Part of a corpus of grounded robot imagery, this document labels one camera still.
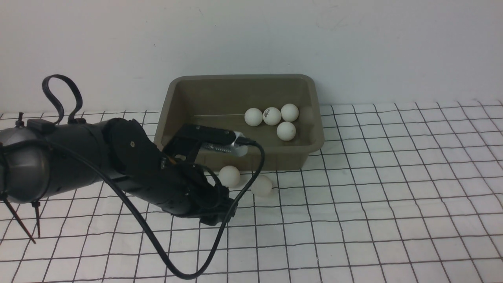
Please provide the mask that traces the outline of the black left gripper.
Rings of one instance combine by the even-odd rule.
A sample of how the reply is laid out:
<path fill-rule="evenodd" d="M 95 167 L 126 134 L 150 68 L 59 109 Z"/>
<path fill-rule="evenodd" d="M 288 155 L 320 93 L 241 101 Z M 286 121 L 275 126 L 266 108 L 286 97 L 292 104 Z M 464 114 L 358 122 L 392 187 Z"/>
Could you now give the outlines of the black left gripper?
<path fill-rule="evenodd" d="M 237 210 L 229 189 L 210 184 L 201 165 L 173 159 L 126 163 L 126 192 L 176 217 L 199 218 L 215 227 Z"/>

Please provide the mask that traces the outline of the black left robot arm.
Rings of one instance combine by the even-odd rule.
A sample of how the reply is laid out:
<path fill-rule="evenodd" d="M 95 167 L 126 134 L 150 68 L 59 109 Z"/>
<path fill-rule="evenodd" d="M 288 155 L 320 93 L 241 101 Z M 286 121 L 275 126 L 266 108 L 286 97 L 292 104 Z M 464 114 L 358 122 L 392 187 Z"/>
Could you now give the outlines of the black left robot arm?
<path fill-rule="evenodd" d="M 237 133 L 183 124 L 160 150 L 136 120 L 54 125 L 30 119 L 1 131 L 1 197 L 28 204 L 108 177 L 123 192 L 176 217 L 222 222 L 234 200 L 195 164 L 201 149 L 228 152 Z"/>

